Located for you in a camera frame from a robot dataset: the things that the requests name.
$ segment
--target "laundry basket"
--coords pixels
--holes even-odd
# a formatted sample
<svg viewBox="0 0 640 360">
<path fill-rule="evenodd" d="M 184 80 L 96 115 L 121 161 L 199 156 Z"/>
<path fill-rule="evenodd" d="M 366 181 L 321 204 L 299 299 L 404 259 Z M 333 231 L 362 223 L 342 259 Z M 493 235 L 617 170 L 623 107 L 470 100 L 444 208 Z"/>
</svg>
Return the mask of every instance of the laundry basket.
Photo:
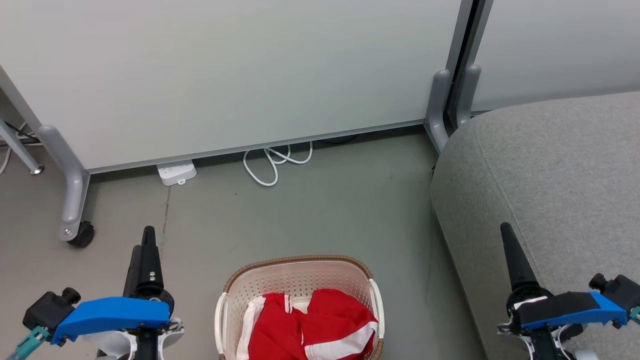
<svg viewBox="0 0 640 360">
<path fill-rule="evenodd" d="M 220 360 L 236 360 L 243 317 L 255 297 L 286 293 L 296 309 L 306 313 L 311 294 L 318 289 L 340 290 L 360 301 L 378 320 L 374 347 L 365 360 L 382 354 L 385 312 L 378 285 L 369 269 L 347 256 L 298 256 L 247 265 L 225 285 L 216 305 L 215 333 Z"/>
</svg>

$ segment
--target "basket handle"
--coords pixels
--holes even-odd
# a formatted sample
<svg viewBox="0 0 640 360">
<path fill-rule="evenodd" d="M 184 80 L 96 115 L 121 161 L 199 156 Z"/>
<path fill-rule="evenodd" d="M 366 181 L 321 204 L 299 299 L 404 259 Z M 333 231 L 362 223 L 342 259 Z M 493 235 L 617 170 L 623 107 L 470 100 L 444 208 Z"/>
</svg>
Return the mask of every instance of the basket handle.
<svg viewBox="0 0 640 360">
<path fill-rule="evenodd" d="M 376 302 L 376 308 L 378 309 L 378 338 L 385 338 L 385 308 L 382 306 L 382 295 L 380 295 L 380 289 L 378 284 L 373 279 L 369 279 L 371 288 L 373 289 L 373 300 Z"/>
<path fill-rule="evenodd" d="M 216 347 L 218 348 L 218 354 L 224 355 L 225 353 L 225 344 L 222 342 L 222 332 L 223 332 L 223 324 L 222 319 L 225 318 L 223 312 L 225 311 L 224 305 L 227 301 L 227 293 L 222 293 L 220 298 L 218 299 L 218 303 L 216 304 L 216 318 L 214 324 L 214 332 L 216 335 Z"/>
</svg>

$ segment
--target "gray floor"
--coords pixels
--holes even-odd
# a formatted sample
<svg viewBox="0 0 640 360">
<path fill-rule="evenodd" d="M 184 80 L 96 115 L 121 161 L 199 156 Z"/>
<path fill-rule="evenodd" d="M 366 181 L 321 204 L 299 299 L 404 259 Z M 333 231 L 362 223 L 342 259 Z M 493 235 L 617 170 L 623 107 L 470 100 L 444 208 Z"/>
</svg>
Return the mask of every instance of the gray floor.
<svg viewBox="0 0 640 360">
<path fill-rule="evenodd" d="M 170 188 L 154 168 L 94 176 L 84 215 L 97 233 L 82 250 L 57 240 L 64 178 L 42 149 L 31 152 L 44 173 L 30 176 L 12 158 L 0 176 L 0 351 L 27 334 L 22 315 L 47 290 L 120 295 L 131 248 L 152 225 L 187 331 L 167 359 L 217 358 L 214 308 L 238 268 L 307 254 L 349 255 L 372 270 L 387 321 L 383 359 L 483 358 L 431 209 L 436 156 L 422 131 L 317 149 L 306 165 L 280 165 L 273 188 L 256 184 L 238 156 L 197 161 L 198 175 Z M 264 158 L 250 165 L 270 176 Z M 30 359 L 94 354 L 78 341 L 43 346 Z"/>
</svg>

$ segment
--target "white stripe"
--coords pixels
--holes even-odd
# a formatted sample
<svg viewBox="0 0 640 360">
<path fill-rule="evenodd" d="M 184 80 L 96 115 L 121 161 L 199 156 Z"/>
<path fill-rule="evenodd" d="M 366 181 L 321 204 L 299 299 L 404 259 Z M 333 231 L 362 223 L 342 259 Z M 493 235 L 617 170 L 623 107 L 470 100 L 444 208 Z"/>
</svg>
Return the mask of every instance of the white stripe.
<svg viewBox="0 0 640 360">
<path fill-rule="evenodd" d="M 291 310 L 289 310 L 289 296 L 287 294 L 284 294 L 284 312 L 289 314 L 291 313 Z"/>
<path fill-rule="evenodd" d="M 240 335 L 240 342 L 236 350 L 236 360 L 249 360 L 249 340 L 251 340 L 253 327 L 262 314 L 265 300 L 264 297 L 257 297 L 249 302 L 249 308 L 244 313 L 242 335 Z"/>
<path fill-rule="evenodd" d="M 307 345 L 305 354 L 309 360 L 336 360 L 361 353 L 371 335 L 378 330 L 377 322 L 369 322 L 359 330 L 340 340 Z"/>
</svg>

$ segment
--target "black wheel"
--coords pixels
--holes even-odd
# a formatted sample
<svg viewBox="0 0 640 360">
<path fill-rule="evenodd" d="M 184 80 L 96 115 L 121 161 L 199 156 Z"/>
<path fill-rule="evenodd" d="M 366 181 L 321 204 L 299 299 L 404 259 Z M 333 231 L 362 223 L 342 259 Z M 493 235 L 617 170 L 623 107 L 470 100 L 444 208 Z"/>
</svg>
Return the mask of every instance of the black wheel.
<svg viewBox="0 0 640 360">
<path fill-rule="evenodd" d="M 78 227 L 78 235 L 67 241 L 67 243 L 73 247 L 86 247 L 93 241 L 94 234 L 95 230 L 93 229 L 93 225 L 88 221 L 83 221 Z"/>
</svg>

